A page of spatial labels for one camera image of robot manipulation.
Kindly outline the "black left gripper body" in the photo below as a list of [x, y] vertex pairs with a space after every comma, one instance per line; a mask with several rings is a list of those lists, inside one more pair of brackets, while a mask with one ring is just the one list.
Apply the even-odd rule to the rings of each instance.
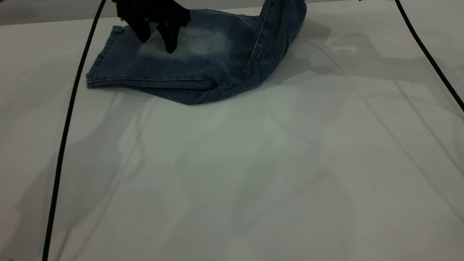
[[117, 16], [127, 24], [145, 22], [173, 23], [186, 26], [191, 21], [190, 10], [174, 0], [113, 0]]

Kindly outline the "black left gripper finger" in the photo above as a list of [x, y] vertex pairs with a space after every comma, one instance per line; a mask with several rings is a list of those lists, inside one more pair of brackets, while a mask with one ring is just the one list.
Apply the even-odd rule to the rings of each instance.
[[142, 43], [145, 43], [151, 37], [151, 30], [148, 21], [132, 20], [131, 22], [129, 22], [129, 26], [132, 28], [132, 30]]
[[172, 54], [177, 48], [180, 25], [173, 22], [163, 22], [157, 25], [157, 30], [163, 39], [166, 51]]

